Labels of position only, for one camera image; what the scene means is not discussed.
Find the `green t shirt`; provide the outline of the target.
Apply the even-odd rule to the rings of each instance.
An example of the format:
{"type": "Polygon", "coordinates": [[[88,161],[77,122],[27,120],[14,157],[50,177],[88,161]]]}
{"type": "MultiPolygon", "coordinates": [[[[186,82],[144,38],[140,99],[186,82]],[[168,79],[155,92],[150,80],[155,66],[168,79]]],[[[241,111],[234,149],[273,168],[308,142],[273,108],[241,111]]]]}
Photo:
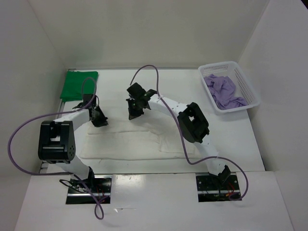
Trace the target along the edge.
{"type": "Polygon", "coordinates": [[[65,82],[63,86],[63,90],[60,95],[60,99],[63,102],[71,102],[71,101],[81,101],[82,94],[81,90],[83,90],[84,94],[91,94],[94,92],[94,86],[92,80],[87,80],[85,83],[85,79],[90,77],[97,81],[99,73],[97,71],[90,72],[79,72],[79,71],[68,71],[66,73],[65,82]]]}

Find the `cream white t shirt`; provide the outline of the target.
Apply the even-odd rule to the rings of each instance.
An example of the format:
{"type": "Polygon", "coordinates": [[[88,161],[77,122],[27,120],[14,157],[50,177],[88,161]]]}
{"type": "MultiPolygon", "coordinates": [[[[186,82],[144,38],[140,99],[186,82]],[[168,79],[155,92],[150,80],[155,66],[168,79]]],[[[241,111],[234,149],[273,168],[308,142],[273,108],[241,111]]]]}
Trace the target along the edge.
{"type": "Polygon", "coordinates": [[[184,159],[184,152],[190,158],[200,158],[192,143],[186,142],[185,146],[182,147],[178,128],[170,117],[112,119],[107,126],[88,126],[80,158],[171,160],[184,159]]]}

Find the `lavender t shirt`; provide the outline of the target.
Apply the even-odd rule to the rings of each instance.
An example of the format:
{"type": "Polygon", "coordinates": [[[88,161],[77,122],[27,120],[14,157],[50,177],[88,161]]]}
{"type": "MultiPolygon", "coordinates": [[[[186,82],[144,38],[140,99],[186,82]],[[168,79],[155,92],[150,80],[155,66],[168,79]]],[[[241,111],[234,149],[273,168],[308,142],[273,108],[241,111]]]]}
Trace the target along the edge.
{"type": "Polygon", "coordinates": [[[236,86],[228,76],[216,76],[210,74],[204,77],[205,83],[210,91],[214,102],[220,110],[247,106],[243,97],[236,97],[236,86]]]}

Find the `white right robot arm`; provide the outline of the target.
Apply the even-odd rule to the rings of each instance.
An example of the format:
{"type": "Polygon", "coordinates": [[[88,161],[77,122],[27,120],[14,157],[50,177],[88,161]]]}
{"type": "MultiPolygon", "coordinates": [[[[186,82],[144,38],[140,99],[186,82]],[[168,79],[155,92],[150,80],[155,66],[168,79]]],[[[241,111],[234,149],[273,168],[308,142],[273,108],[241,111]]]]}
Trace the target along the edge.
{"type": "Polygon", "coordinates": [[[211,184],[216,189],[222,189],[228,184],[231,175],[229,167],[218,158],[218,151],[211,144],[209,123],[196,103],[185,104],[164,96],[159,96],[155,90],[144,93],[129,93],[129,119],[143,115],[144,109],[156,110],[175,119],[183,138],[192,143],[201,157],[209,158],[206,163],[211,177],[211,184]]]}

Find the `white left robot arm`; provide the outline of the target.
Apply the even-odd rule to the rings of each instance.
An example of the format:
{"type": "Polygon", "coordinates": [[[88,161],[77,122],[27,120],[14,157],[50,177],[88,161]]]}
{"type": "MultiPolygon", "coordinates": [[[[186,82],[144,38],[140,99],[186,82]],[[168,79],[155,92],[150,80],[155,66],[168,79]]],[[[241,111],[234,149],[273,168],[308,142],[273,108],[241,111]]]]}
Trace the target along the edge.
{"type": "Polygon", "coordinates": [[[100,107],[94,106],[53,121],[43,121],[38,142],[39,159],[59,166],[75,179],[80,178],[79,187],[83,191],[93,191],[96,187],[94,172],[76,155],[75,131],[89,121],[96,128],[107,126],[107,119],[100,107]]]}

